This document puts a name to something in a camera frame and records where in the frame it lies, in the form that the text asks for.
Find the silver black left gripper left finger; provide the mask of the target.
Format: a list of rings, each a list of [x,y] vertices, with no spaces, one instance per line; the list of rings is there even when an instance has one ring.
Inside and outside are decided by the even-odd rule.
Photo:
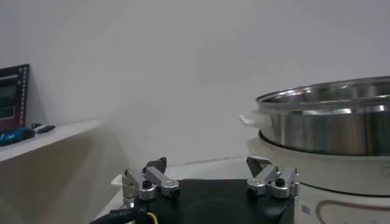
[[[159,192],[163,198],[177,199],[180,184],[165,175],[167,158],[149,161],[141,170],[126,169],[122,174],[122,200],[126,207],[133,207],[135,200],[152,201]]]

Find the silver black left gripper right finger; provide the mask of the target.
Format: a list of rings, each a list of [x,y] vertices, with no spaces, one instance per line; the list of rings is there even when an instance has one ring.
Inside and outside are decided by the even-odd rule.
[[[246,193],[250,198],[258,198],[267,192],[277,199],[299,195],[299,173],[296,168],[279,169],[268,159],[247,157],[247,166],[252,178],[246,181]]]

